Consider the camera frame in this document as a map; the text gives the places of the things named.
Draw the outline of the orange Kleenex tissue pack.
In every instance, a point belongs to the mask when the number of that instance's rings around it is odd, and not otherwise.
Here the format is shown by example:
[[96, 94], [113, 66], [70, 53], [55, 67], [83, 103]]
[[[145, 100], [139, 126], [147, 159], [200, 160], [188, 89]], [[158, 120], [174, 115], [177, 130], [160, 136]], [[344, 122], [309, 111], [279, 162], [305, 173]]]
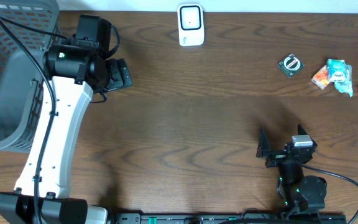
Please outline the orange Kleenex tissue pack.
[[312, 77], [311, 81], [318, 86], [320, 89], [325, 89], [329, 84], [330, 81], [328, 80], [328, 69], [327, 66], [324, 65], [322, 68], [318, 70]]

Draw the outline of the mint green wipes pouch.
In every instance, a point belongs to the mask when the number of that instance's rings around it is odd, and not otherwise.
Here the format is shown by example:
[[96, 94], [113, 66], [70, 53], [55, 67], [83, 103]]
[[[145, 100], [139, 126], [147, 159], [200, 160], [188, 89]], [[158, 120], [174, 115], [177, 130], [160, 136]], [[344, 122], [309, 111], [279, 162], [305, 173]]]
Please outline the mint green wipes pouch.
[[347, 93], [350, 97], [353, 96], [351, 65], [346, 65], [346, 80], [343, 82], [335, 82], [334, 87], [340, 93]]

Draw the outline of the dark green round-label box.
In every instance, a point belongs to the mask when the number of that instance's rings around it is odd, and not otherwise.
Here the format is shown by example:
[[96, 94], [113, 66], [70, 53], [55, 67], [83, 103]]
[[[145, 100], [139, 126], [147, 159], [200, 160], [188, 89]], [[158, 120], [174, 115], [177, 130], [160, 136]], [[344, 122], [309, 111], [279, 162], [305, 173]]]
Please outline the dark green round-label box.
[[281, 60], [277, 67], [288, 77], [291, 78], [304, 67], [303, 62], [298, 59], [294, 54], [289, 54]]

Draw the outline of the teal Kleenex tissue pack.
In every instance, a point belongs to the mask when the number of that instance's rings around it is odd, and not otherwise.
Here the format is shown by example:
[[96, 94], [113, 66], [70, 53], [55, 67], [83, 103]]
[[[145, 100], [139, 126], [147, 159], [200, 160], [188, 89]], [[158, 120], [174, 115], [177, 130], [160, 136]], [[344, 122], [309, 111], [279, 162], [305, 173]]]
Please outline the teal Kleenex tissue pack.
[[326, 63], [329, 82], [344, 82], [347, 78], [344, 60], [328, 59]]

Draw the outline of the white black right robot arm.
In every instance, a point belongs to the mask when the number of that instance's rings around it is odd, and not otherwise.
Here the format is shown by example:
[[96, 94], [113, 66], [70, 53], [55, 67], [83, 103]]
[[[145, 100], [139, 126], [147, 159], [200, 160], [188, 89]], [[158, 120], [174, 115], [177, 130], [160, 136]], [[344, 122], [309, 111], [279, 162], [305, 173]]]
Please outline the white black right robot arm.
[[318, 213], [325, 207], [325, 179], [303, 173], [303, 166], [312, 160], [317, 146], [300, 124], [298, 134], [292, 136], [282, 150], [273, 150], [264, 130], [260, 130], [256, 157], [264, 158], [267, 168], [278, 169], [277, 190], [286, 204], [286, 209], [280, 214], [284, 220], [296, 215]]

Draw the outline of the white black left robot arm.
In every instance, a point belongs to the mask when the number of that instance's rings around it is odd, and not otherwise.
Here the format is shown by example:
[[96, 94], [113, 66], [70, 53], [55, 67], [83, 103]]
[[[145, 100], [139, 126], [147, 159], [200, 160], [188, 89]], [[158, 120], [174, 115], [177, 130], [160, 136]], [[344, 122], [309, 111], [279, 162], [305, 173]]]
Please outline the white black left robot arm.
[[132, 85], [124, 59], [110, 46], [118, 31], [99, 16], [80, 16], [76, 34], [51, 46], [35, 66], [43, 78], [40, 118], [27, 164], [13, 192], [0, 192], [9, 223], [111, 223], [106, 208], [70, 197], [71, 165], [92, 97]]

